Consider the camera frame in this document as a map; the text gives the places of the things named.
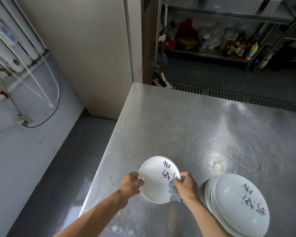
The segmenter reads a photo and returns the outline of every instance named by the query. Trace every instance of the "stack of plates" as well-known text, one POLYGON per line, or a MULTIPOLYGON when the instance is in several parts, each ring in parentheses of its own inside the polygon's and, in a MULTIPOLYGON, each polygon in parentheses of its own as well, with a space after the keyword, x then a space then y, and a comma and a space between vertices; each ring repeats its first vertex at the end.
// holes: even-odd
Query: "stack of plates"
POLYGON ((240 175, 210 179, 205 200, 209 211, 235 237, 262 237, 269 228, 270 213, 265 199, 253 183, 240 175))

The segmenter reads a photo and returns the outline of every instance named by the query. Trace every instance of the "hand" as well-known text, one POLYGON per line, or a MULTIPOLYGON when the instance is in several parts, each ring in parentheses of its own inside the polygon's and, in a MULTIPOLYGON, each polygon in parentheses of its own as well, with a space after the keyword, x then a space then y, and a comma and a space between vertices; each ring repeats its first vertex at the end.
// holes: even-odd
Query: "hand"
POLYGON ((181 198, 186 202, 187 206, 191 206, 193 202, 200 202, 198 196, 197 183, 193 179, 190 172, 180 172, 180 176, 185 176, 184 181, 174 179, 174 183, 178 189, 181 198))
POLYGON ((125 175, 122 180, 121 186, 117 190, 117 193, 121 196, 121 209, 126 207, 132 196, 140 193, 139 188, 145 184, 142 179, 138 179, 138 175, 138 172, 131 172, 125 175))

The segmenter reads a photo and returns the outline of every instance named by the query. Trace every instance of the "right hand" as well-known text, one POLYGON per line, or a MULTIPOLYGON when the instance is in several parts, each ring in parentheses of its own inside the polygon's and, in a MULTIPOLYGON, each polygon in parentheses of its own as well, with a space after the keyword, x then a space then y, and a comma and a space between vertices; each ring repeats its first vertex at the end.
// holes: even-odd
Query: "right hand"
POLYGON ((181 198, 186 202, 189 207, 194 202, 200 202, 198 196, 197 183, 193 179, 190 172, 180 172, 180 176, 185 176, 184 181, 174 179, 174 183, 178 189, 181 198))

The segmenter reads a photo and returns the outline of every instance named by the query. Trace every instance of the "stainless steel table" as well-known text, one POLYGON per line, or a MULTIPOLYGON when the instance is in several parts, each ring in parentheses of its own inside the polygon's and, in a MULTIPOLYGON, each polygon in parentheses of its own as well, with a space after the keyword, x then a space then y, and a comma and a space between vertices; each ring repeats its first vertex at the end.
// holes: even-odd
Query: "stainless steel table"
MULTIPOLYGON (((134 83, 80 214, 150 157, 205 182, 224 173, 252 181, 270 210, 266 236, 296 236, 296 112, 134 83)), ((130 199, 107 229, 137 237, 201 236, 182 203, 130 199)))

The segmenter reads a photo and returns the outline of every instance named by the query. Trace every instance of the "wall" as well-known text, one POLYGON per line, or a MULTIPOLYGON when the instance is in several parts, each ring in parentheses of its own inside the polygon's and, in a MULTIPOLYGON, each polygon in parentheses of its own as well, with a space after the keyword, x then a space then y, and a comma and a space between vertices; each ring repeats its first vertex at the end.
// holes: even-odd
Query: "wall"
POLYGON ((88 111, 118 119, 132 85, 124 1, 17 2, 88 111))
MULTIPOLYGON (((47 62, 55 77, 61 78, 57 112, 40 127, 16 126, 0 133, 0 237, 8 233, 84 108, 53 57, 49 57, 47 62)), ((47 95, 55 100, 56 85, 45 64, 42 63, 33 74, 47 95)), ((31 77, 27 77, 25 82, 39 91, 31 77)), ((21 112, 34 120, 33 125, 41 123, 53 112, 47 102, 22 83, 13 90, 12 96, 21 112)), ((17 121, 16 115, 11 101, 3 99, 0 102, 0 131, 13 126, 17 121)))

